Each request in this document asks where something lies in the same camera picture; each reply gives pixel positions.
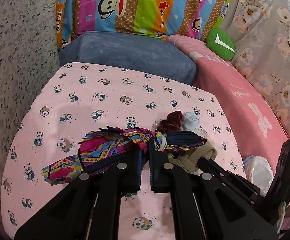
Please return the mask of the multicolour patterned scarf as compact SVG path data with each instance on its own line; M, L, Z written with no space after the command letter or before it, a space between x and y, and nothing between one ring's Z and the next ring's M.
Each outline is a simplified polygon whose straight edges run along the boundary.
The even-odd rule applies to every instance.
M154 141L155 150L176 154L207 142L191 131L161 133L140 127L121 129L108 126L86 134L76 154L42 168L41 175L50 185L70 183L81 173L96 174L106 170L133 148L145 154L150 140Z

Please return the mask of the pink fleece blanket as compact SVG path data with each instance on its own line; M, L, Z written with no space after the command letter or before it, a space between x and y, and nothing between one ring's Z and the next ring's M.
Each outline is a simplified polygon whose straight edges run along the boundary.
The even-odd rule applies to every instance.
M229 61L221 59L204 42L183 35L167 39L191 58L198 67L194 86L216 96L238 144L242 159L251 155L265 158L276 169L282 144L289 139L286 109L275 114L264 98Z

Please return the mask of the tan stocking cloth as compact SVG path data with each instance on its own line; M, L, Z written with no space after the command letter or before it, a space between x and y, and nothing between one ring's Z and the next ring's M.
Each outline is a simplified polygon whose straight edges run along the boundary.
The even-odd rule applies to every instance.
M177 158L169 153L168 160L170 163L182 167L187 173L193 174L199 169L197 167L197 162L200 158L214 160L217 154L217 150L208 141L205 145L199 146L197 148L192 148L186 152L180 153Z

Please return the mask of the white sock ball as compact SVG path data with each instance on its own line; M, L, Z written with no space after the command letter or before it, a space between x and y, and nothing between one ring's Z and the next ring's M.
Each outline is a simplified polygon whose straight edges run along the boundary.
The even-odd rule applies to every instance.
M194 131L198 128L199 128L198 115L191 112L185 112L182 114L182 120L181 120L182 131Z

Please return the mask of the dark red scrunchie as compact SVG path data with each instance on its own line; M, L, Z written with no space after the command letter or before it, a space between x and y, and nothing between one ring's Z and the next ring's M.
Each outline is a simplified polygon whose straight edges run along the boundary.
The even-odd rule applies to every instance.
M174 111L169 113L165 120L161 120L158 127L156 128L157 131L165 134L167 132L179 132L181 128L182 122L182 112L181 111Z

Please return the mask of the pink panda bed sheet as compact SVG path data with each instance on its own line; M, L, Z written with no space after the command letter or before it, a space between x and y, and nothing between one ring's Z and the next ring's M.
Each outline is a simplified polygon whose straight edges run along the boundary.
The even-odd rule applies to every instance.
M1 192L5 232L16 231L63 189L41 170L74 155L91 131L108 126L154 130L173 111L198 115L199 134L217 150L216 162L245 175L230 124L209 92L161 75L97 64L61 67L22 120L6 160Z

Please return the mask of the grey floral quilt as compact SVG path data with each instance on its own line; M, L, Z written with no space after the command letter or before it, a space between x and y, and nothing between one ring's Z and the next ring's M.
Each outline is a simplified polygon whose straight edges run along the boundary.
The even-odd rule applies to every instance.
M220 28L234 43L232 64L290 137L290 2L232 0Z

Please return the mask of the green round cushion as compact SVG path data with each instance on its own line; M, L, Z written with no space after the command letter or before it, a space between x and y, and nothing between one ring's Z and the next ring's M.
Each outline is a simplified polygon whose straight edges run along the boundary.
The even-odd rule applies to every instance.
M234 57L234 44L229 35L221 29L216 28L209 32L206 46L225 61Z

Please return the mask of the blue velvet pillow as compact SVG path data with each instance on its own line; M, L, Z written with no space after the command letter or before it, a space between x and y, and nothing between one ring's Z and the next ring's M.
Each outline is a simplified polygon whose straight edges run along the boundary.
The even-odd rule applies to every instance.
M93 63L136 70L192 85L195 62L168 41L148 36L90 31L59 50L60 64Z

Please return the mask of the colourful monkey striped pillow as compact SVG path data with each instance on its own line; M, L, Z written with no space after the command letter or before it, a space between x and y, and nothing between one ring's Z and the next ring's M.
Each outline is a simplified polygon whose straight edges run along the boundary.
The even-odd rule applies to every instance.
M165 39L181 34L205 40L222 22L231 0L56 0L59 47L87 31Z

